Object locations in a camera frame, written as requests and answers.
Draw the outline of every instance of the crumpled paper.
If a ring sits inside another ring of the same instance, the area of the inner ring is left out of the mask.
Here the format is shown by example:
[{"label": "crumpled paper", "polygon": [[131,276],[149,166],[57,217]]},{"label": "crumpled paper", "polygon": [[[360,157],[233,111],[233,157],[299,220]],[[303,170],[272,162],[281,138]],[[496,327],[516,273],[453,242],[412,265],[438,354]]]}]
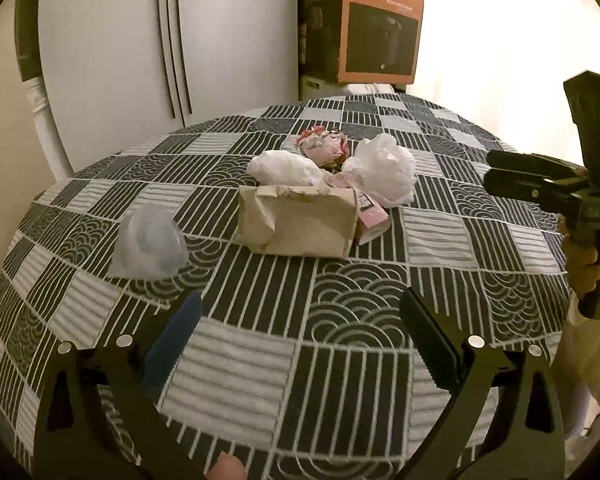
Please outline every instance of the crumpled paper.
[{"label": "crumpled paper", "polygon": [[298,148],[320,168],[335,168],[350,155],[347,136],[343,132],[328,131],[321,125],[302,132]]},{"label": "crumpled paper", "polygon": [[238,236],[253,253],[346,258],[356,223],[353,189],[240,186]]}]

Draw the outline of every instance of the cardboard box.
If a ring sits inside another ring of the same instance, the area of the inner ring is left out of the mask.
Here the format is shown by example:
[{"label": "cardboard box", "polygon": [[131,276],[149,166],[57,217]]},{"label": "cardboard box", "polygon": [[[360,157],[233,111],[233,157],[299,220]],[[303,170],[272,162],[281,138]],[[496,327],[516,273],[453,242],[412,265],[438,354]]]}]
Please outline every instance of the cardboard box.
[{"label": "cardboard box", "polygon": [[424,0],[299,0],[302,75],[412,84]]}]

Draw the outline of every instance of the brown paper bag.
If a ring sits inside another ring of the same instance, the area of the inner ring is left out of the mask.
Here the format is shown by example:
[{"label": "brown paper bag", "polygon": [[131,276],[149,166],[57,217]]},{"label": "brown paper bag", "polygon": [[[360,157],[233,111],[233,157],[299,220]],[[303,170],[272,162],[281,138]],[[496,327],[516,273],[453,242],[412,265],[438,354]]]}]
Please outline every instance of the brown paper bag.
[{"label": "brown paper bag", "polygon": [[358,221],[352,189],[240,186],[238,235],[259,254],[345,258]]}]

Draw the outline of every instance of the person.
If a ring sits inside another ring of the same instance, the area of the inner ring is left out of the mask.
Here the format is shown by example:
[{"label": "person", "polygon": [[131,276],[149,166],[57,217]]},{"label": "person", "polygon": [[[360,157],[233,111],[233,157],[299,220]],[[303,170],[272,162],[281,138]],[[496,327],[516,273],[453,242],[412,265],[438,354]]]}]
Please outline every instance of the person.
[{"label": "person", "polygon": [[577,245],[564,218],[558,230],[564,235],[562,250],[573,294],[552,372],[569,438],[583,430],[591,399],[600,406],[600,320],[586,319],[578,311],[578,300],[600,280],[600,266],[596,248]]},{"label": "person", "polygon": [[224,451],[218,456],[216,464],[206,474],[207,480],[246,480],[247,470],[242,462]]}]

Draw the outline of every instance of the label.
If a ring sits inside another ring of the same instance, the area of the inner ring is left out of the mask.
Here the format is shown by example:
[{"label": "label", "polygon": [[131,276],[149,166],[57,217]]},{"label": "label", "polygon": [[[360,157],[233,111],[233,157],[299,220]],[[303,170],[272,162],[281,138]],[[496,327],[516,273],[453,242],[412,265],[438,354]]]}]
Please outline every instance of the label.
[{"label": "label", "polygon": [[366,211],[367,209],[371,209],[374,204],[371,202],[369,197],[362,193],[360,190],[356,190],[358,192],[358,208],[360,211]]},{"label": "label", "polygon": [[408,5],[402,4],[400,2],[394,2],[393,0],[387,0],[386,1],[389,5],[393,5],[396,7],[400,7],[400,10],[405,10],[407,12],[413,12],[413,7],[410,7]]}]

